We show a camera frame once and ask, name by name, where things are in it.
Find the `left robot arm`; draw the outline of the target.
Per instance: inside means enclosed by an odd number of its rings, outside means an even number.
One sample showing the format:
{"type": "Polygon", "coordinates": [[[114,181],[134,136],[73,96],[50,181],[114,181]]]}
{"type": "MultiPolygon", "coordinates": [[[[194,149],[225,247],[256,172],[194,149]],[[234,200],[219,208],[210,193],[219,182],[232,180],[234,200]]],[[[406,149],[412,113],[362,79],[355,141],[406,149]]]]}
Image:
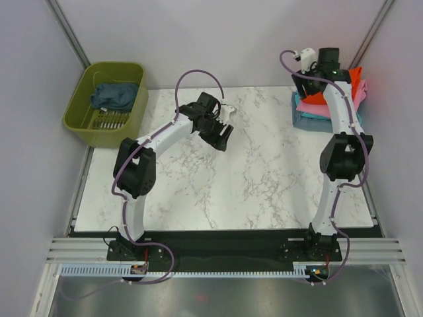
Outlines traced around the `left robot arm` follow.
{"type": "Polygon", "coordinates": [[[235,113],[235,107],[203,92],[197,101],[178,107],[169,123],[144,137],[121,142],[113,170],[112,193],[123,199],[120,234],[126,239],[122,252],[129,259],[140,259],[145,252],[145,244],[139,238],[145,232],[145,201],[156,183],[157,159],[193,133],[214,149],[226,151],[233,131],[229,119],[235,113]]]}

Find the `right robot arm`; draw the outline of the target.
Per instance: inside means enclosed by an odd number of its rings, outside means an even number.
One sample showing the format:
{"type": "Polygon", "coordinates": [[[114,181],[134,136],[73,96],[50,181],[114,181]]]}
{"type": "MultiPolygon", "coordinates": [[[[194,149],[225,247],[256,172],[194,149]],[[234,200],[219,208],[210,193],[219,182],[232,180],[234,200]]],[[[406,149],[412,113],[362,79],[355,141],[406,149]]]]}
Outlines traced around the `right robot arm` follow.
{"type": "Polygon", "coordinates": [[[367,174],[373,137],[361,127],[354,108],[350,72],[341,69],[337,48],[321,48],[317,52],[306,48],[293,52],[293,58],[301,64],[301,69],[291,74],[299,97],[321,93],[332,124],[332,137],[319,160],[324,176],[323,192],[302,245],[304,255],[317,260],[336,245],[339,233],[336,210],[340,197],[345,188],[355,187],[353,181],[357,175],[367,174]]]}

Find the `orange t shirt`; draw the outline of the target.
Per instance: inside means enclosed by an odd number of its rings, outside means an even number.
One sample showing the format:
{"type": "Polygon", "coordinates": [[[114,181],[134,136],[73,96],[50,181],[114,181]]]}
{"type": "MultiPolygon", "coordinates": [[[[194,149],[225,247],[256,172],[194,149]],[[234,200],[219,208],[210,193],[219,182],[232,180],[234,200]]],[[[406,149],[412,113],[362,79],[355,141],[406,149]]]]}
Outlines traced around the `orange t shirt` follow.
{"type": "MultiPolygon", "coordinates": [[[[360,82],[361,82],[362,68],[356,67],[356,68],[350,69],[349,74],[352,81],[351,82],[352,97],[355,98],[356,93],[360,86],[360,82]]],[[[317,94],[314,94],[314,95],[307,95],[302,101],[307,104],[327,105],[327,102],[325,101],[323,94],[321,92],[318,92],[317,94]]]]}

